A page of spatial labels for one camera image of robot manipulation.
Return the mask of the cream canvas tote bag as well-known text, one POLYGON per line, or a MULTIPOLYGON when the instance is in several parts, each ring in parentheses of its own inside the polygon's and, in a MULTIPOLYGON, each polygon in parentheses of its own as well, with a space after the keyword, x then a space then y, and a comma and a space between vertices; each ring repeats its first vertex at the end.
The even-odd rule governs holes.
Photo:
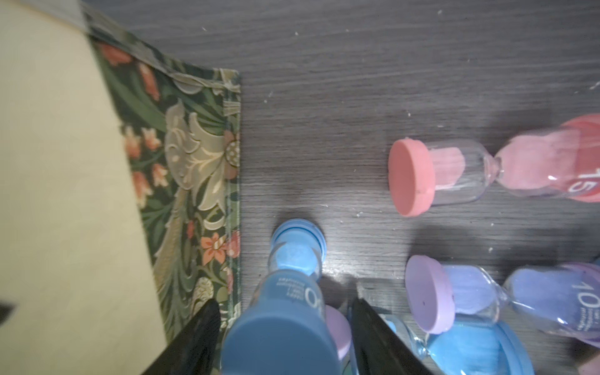
POLYGON ((1 4, 1 372, 143 374, 242 311, 242 80, 81 1, 1 4))

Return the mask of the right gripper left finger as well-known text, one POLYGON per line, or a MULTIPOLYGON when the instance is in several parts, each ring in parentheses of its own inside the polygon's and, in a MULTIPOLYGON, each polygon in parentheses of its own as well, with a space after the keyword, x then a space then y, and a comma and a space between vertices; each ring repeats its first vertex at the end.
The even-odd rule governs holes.
POLYGON ((143 374, 210 374, 220 325, 219 304, 211 298, 143 374))

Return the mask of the dark blue hourglass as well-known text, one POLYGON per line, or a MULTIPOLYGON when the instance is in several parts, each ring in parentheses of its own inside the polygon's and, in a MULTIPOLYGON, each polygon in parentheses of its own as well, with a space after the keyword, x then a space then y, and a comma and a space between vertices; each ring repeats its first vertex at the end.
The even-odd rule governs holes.
POLYGON ((228 331, 222 374, 340 374, 318 284, 327 244, 317 225, 288 220, 273 233, 268 273, 228 331))

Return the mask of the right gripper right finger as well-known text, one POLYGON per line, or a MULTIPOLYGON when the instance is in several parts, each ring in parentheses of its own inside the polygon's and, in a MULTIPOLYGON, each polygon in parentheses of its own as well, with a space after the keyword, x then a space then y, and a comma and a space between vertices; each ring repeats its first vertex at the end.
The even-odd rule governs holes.
POLYGON ((352 301, 350 326, 358 374, 431 373, 365 299, 352 301))

